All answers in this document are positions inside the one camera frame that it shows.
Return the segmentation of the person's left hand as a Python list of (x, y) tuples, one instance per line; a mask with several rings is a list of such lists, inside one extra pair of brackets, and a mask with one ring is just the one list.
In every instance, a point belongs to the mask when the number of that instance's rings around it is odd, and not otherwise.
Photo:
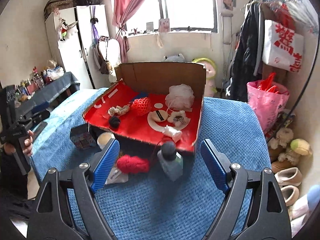
[[(28, 157), (32, 155), (33, 135), (34, 133), (31, 130), (28, 130), (28, 137), (24, 140), (24, 146), (22, 147), (23, 154)], [(4, 144), (3, 149), (4, 153), (7, 155), (13, 155), (16, 152), (16, 148), (8, 142)]]

